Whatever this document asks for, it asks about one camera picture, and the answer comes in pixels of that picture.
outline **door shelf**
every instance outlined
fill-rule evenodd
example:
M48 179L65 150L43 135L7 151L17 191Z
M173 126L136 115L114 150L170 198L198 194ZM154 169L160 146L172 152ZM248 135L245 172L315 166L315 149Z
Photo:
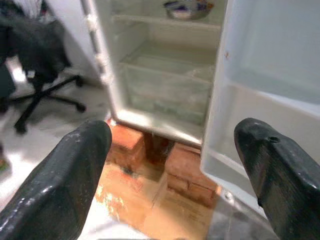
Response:
M215 50L146 42L127 56L120 66L180 79L186 77L200 84L211 86L215 72L215 60Z
M214 7L208 16L198 20L179 20L172 19L167 16L163 3L166 1L155 1L155 4L150 7L137 3L113 15L114 21L134 21L147 24L162 24L174 25L188 28L202 28L205 30L221 30L224 20L225 2L216 0Z

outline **refrigerator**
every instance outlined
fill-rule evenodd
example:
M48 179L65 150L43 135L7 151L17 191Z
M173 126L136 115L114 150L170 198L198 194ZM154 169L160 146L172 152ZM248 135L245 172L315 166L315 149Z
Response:
M198 20L164 2L82 0L112 117L200 148L201 171L266 217L234 129L262 120L320 163L320 1L213 0Z

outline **chair caster wheel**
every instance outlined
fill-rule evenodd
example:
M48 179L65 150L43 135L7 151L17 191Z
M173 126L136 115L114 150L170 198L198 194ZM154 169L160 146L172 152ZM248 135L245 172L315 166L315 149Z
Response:
M84 80L81 77L79 77L77 80L75 80L75 85L81 88L84 85Z
M15 125L14 128L15 128L15 132L19 135L23 135L27 132L25 125Z
M77 104L77 105L75 105L75 107L79 113L84 113L87 109L86 106L83 104Z

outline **chair base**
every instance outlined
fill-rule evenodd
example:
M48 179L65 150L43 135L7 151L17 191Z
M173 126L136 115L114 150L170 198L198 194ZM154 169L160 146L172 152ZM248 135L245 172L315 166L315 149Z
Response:
M72 76L72 77L60 82L59 84L57 84L53 87L50 87L46 90L36 91L33 94L28 94L28 95L20 96L20 97L16 97L16 98L1 99L0 100L0 113L6 112L9 105L22 103L26 100L32 99L32 102L28 105L26 110L22 113L22 115L20 116L20 118L18 119L18 121L14 125L14 128L18 134L25 134L27 132L26 122L43 98L55 100L55 101L62 102L65 104L74 105L78 112L83 113L86 111L86 106L83 105L82 103L75 101L75 100L72 100L72 99L69 99L69 98L66 98L66 97L51 95L52 92L54 92L58 89L61 89L66 84L69 84L74 81L78 87L83 86L83 80L80 78L80 76L76 75L76 76Z

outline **white wall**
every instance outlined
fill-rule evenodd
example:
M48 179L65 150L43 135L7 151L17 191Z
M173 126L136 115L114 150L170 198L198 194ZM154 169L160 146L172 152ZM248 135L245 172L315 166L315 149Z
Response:
M85 15L80 0L46 0L49 8L65 29L65 51L72 67L93 85L100 85Z

